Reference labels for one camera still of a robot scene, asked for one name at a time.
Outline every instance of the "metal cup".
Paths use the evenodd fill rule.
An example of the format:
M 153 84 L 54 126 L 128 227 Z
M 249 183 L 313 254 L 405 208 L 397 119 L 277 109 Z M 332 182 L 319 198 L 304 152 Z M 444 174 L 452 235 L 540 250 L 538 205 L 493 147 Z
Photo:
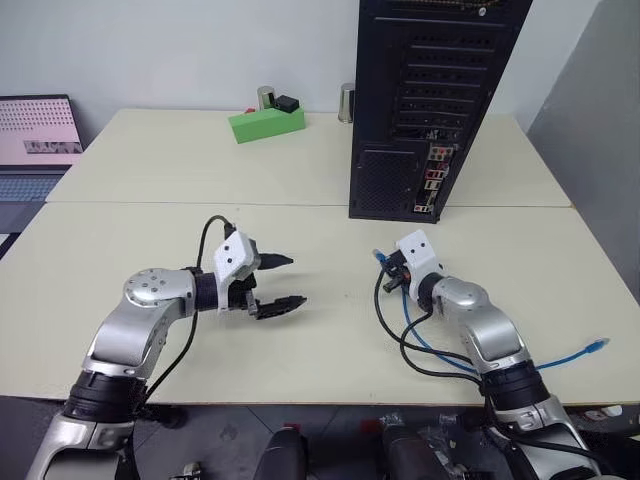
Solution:
M 273 108 L 276 101 L 276 91 L 269 85 L 258 88 L 258 109 Z
M 338 110 L 338 120 L 342 123 L 353 123 L 355 94 L 355 83 L 344 83 L 342 84 L 342 87 L 340 87 L 340 109 Z

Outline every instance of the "laptop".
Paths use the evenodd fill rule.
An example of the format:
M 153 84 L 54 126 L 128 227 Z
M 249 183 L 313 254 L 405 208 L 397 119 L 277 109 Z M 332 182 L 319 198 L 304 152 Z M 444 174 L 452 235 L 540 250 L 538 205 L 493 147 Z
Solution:
M 82 151 L 67 95 L 0 96 L 0 234 L 24 230 Z

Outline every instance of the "white table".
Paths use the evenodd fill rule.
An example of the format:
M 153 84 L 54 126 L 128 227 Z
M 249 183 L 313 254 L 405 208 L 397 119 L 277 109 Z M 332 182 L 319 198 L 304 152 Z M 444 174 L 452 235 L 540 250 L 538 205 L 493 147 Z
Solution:
M 158 401 L 479 404 L 472 385 L 410 370 L 375 318 L 370 252 L 390 251 L 418 227 L 451 274 L 483 285 L 514 319 L 538 362 L 611 338 L 601 352 L 544 371 L 562 401 L 640 401 L 638 305 L 573 209 L 536 207 L 448 207 L 439 225 L 420 226 L 349 220 L 346 207 L 49 204 L 0 262 L 0 394 L 65 398 L 124 280 L 146 267 L 193 264 L 201 225 L 216 213 L 263 251 L 296 260 L 258 272 L 258 298 L 300 293 L 309 301 L 262 322 L 203 314 Z M 211 246 L 219 235 L 214 228 Z M 383 297 L 399 330 L 399 294 Z M 423 333 L 460 350 L 441 323 L 430 321 Z M 180 350 L 187 327 L 171 328 L 156 372 Z M 424 365 L 447 368 L 437 359 Z
M 121 110 L 47 201 L 348 205 L 350 125 L 307 114 L 303 131 L 238 145 L 232 114 Z M 570 202 L 513 117 L 489 115 L 448 204 Z

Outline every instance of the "laptop screen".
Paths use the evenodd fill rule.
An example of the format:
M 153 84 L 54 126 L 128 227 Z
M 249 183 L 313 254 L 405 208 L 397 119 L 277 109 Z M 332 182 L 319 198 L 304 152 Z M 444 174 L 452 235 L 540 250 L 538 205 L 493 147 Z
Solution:
M 0 165 L 71 165 L 81 153 L 69 97 L 0 97 Z

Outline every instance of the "red object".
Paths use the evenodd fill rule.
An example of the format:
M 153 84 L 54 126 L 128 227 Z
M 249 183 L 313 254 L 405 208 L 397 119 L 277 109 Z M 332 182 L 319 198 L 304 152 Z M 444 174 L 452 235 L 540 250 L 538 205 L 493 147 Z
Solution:
M 299 423 L 285 423 L 283 426 L 285 428 L 293 428 L 298 433 L 300 433 L 300 424 Z
M 360 433 L 380 433 L 382 427 L 380 421 L 376 420 L 362 420 L 360 422 Z

